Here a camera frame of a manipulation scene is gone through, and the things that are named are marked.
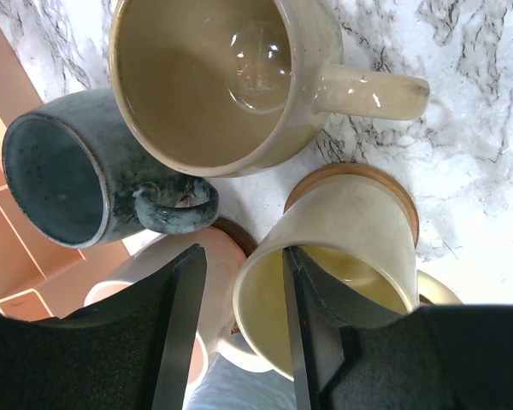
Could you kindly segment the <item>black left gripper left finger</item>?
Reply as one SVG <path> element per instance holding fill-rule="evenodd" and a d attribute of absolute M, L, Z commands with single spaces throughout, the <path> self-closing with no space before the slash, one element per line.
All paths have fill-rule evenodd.
<path fill-rule="evenodd" d="M 180 409 L 207 261 L 194 244 L 69 316 L 0 315 L 0 409 Z"/>

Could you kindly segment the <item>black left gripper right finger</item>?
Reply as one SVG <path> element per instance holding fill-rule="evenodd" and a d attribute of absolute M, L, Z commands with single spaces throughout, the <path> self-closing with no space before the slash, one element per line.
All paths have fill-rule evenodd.
<path fill-rule="evenodd" d="M 402 315 L 283 251 L 300 409 L 513 409 L 513 305 Z"/>

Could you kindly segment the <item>pink mug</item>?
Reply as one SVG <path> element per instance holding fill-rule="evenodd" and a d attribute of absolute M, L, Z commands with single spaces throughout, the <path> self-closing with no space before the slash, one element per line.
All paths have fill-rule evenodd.
<path fill-rule="evenodd" d="M 208 227 L 184 235 L 159 237 L 123 262 L 108 279 L 95 284 L 84 302 L 88 306 L 124 290 L 156 272 L 193 244 L 203 247 L 207 269 L 187 380 L 187 386 L 192 389 L 202 382 L 217 354 L 245 370 L 258 369 L 257 356 L 237 345 L 231 333 L 233 287 L 246 257 L 226 233 Z"/>

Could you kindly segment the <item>yellow mug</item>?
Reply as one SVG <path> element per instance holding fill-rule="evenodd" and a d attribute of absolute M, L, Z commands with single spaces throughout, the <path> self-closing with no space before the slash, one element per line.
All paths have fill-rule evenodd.
<path fill-rule="evenodd" d="M 293 379 L 282 251 L 299 246 L 319 267 L 395 313 L 421 299 L 458 304 L 439 280 L 416 268 L 416 247 L 398 199 L 358 175 L 334 175 L 298 199 L 244 263 L 233 291 L 239 329 L 256 354 Z"/>

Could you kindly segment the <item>grey mug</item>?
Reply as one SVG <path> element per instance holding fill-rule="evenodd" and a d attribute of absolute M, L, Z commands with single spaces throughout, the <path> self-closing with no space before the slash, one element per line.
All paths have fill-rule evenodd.
<path fill-rule="evenodd" d="M 68 248 L 119 241 L 144 229 L 189 233 L 219 216 L 215 187 L 149 154 L 110 89 L 75 92 L 20 115 L 5 132 L 2 159 L 23 214 Z"/>

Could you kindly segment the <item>tan mug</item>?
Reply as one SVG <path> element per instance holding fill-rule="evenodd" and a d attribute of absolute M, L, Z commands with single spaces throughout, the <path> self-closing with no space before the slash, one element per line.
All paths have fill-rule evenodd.
<path fill-rule="evenodd" d="M 142 146 L 199 177 L 257 173 L 300 152 L 332 114 L 413 120 L 424 79 L 343 63 L 324 1 L 120 1 L 109 71 Z"/>

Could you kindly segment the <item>blue mug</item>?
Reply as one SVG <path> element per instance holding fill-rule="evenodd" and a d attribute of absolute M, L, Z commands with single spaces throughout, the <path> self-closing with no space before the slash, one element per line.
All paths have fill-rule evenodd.
<path fill-rule="evenodd" d="M 274 371 L 247 372 L 221 355 L 209 363 L 185 409 L 295 409 L 293 383 Z"/>

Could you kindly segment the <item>dark walnut coaster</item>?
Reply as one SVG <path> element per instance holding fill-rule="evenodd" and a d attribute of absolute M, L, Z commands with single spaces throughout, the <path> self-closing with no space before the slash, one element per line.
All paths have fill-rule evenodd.
<path fill-rule="evenodd" d="M 225 232 L 242 249 L 246 257 L 257 248 L 257 242 L 252 235 L 233 220 L 219 216 L 213 227 Z"/>

